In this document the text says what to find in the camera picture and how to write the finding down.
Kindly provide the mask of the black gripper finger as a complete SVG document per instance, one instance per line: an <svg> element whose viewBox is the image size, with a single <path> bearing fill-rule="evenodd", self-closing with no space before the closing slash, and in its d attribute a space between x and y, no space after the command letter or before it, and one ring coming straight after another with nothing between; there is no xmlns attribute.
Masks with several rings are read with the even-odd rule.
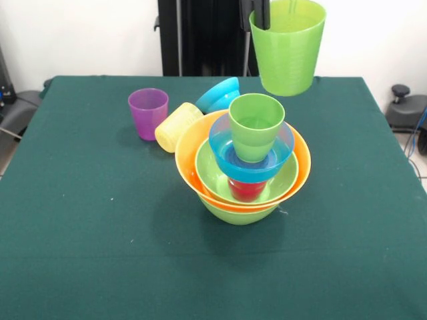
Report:
<svg viewBox="0 0 427 320"><path fill-rule="evenodd" d="M253 0L239 0L240 27L245 32L250 32L250 14L254 10Z"/></svg>
<svg viewBox="0 0 427 320"><path fill-rule="evenodd" d="M270 1L254 0L255 26L259 29L270 28Z"/></svg>

